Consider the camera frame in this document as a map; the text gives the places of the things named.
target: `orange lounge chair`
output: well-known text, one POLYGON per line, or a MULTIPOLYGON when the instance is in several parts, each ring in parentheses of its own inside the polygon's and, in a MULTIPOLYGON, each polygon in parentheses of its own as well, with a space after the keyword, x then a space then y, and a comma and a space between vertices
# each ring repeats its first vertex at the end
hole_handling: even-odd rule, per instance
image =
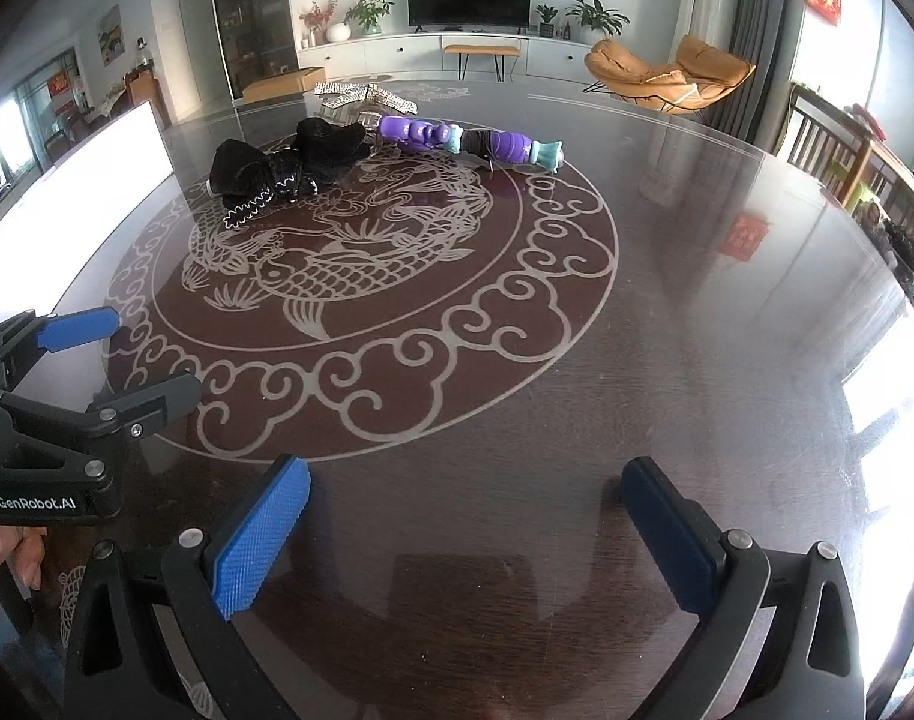
POLYGON ((722 100, 756 69, 750 62, 684 35, 676 62, 652 68, 614 40, 597 43, 583 63, 598 83, 628 103, 661 113, 687 114, 722 100))

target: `black plush toy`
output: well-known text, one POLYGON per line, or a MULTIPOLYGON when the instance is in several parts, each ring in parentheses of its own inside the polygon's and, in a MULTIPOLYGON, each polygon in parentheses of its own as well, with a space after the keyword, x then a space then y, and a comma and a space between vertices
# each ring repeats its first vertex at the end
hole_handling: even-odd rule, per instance
POLYGON ((243 141, 223 141, 214 154, 207 188, 221 196, 230 229, 255 217, 273 200, 314 196, 343 178, 370 154, 362 124, 337 127, 317 117, 303 119, 292 141, 265 154, 243 141))

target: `human hand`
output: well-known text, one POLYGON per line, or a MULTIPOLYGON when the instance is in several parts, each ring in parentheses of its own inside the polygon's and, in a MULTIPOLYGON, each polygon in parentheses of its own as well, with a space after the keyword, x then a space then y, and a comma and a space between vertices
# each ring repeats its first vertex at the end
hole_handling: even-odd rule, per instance
POLYGON ((40 589, 40 563, 43 561, 43 536, 46 528, 19 528, 0 525, 0 564, 13 555, 14 573, 27 587, 40 589))

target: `glass cabinet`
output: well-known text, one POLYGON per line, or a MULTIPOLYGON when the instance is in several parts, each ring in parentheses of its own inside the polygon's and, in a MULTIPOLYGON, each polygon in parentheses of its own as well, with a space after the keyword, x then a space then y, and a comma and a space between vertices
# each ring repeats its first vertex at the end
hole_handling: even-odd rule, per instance
POLYGON ((290 0, 214 0, 234 100, 254 81, 296 69, 290 0))

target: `white cabinet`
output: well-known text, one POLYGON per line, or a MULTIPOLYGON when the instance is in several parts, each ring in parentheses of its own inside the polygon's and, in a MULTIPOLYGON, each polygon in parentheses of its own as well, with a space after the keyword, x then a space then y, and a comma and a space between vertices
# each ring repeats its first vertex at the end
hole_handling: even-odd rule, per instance
POLYGON ((532 40, 527 51, 527 75, 592 83, 593 77, 583 65, 588 52, 590 47, 580 43, 532 40))
POLYGON ((323 68, 327 79, 367 74, 367 58, 363 43, 330 43, 314 49, 304 49, 297 55, 302 68, 323 68))
MULTIPOLYGON (((507 57, 508 82, 526 80, 526 76, 560 79, 588 84, 593 81, 583 66, 589 46, 570 41, 550 40, 527 35, 480 34, 479 32, 419 33, 381 35, 358 38, 346 43, 328 43, 312 49, 301 49, 297 60, 301 68, 321 67, 327 79, 348 79, 354 76, 399 74, 403 79, 438 79, 440 73, 449 77, 457 74, 457 55, 446 55, 444 47, 454 44, 477 46, 513 46, 520 50, 519 58, 507 57)), ((471 76, 493 79, 493 57, 469 57, 471 76)))
POLYGON ((440 39, 433 35, 401 35, 364 43, 368 73, 441 71, 440 39))

